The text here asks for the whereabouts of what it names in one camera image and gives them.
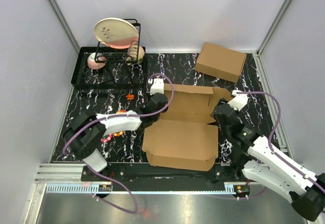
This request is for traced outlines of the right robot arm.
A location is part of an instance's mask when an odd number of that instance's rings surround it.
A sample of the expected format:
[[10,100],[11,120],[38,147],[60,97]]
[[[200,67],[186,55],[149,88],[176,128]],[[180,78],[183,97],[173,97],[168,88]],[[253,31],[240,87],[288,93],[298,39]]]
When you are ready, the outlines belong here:
[[237,150],[231,177],[255,181],[285,198],[296,213],[316,221],[324,212],[324,174],[316,174],[274,147],[266,136],[238,118],[247,100],[220,99],[211,117],[221,135]]

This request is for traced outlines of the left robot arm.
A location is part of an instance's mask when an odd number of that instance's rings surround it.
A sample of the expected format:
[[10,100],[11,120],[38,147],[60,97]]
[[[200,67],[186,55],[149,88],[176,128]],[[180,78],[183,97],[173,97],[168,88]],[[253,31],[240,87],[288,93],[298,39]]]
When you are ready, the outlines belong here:
[[92,169],[92,176],[105,181],[110,174],[107,161],[98,150],[104,136],[122,131],[144,130],[158,121],[159,114],[168,109],[168,98],[162,93],[151,96],[148,102],[134,110],[115,114],[82,112],[63,134],[63,153],[71,154]]

